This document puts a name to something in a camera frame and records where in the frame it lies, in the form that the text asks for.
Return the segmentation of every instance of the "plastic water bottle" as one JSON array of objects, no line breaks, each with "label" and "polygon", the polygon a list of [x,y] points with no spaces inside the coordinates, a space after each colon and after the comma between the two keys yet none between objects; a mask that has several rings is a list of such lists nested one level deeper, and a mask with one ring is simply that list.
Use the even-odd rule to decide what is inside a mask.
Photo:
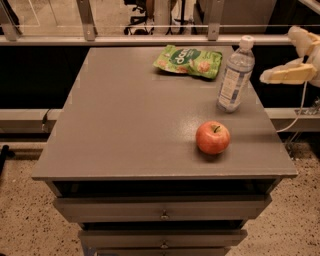
[{"label": "plastic water bottle", "polygon": [[217,99],[217,107],[225,112],[234,112],[241,103],[241,91],[248,85],[255,63],[253,43],[252,36],[242,36],[240,47],[227,60]]}]

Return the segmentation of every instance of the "bottle label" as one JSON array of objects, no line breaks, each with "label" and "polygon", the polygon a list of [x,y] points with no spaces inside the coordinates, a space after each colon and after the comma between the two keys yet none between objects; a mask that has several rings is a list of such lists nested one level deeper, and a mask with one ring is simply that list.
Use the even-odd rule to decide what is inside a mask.
[{"label": "bottle label", "polygon": [[219,92],[219,103],[226,108],[230,105],[237,107],[240,104],[242,88],[248,84],[251,73],[252,70],[239,72],[227,67]]}]

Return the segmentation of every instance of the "cable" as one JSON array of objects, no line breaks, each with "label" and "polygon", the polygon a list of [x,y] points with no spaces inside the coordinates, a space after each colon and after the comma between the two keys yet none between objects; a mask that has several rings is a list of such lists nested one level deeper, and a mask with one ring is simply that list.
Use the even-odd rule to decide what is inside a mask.
[{"label": "cable", "polygon": [[295,119],[289,126],[287,126],[286,128],[283,128],[283,129],[281,129],[281,130],[278,130],[277,132],[284,132],[284,131],[290,129],[290,128],[298,121],[298,119],[299,119],[299,117],[300,117],[300,115],[301,115],[301,112],[302,112],[302,108],[303,108],[303,104],[304,104],[304,99],[305,99],[305,96],[306,96],[307,84],[308,84],[308,82],[305,81],[305,82],[304,82],[304,87],[303,87],[302,99],[301,99],[301,106],[300,106],[299,113],[298,113],[296,119]]}]

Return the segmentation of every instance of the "bottle cap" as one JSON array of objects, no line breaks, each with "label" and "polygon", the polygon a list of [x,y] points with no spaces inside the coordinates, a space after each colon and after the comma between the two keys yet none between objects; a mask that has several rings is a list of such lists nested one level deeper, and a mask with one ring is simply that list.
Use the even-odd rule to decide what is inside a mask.
[{"label": "bottle cap", "polygon": [[249,50],[253,47],[253,43],[254,43],[253,36],[245,35],[241,37],[239,46],[243,49]]}]

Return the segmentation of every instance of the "drawer handle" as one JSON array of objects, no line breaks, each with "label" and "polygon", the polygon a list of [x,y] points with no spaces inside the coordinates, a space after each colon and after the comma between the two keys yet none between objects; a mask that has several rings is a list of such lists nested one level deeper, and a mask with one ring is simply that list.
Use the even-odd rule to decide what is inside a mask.
[{"label": "drawer handle", "polygon": [[162,215],[160,216],[160,219],[161,220],[169,220],[170,219],[170,217],[167,214],[166,210],[163,211]]},{"label": "drawer handle", "polygon": [[169,249],[169,246],[167,245],[166,241],[163,241],[162,245],[160,246],[161,249]]}]

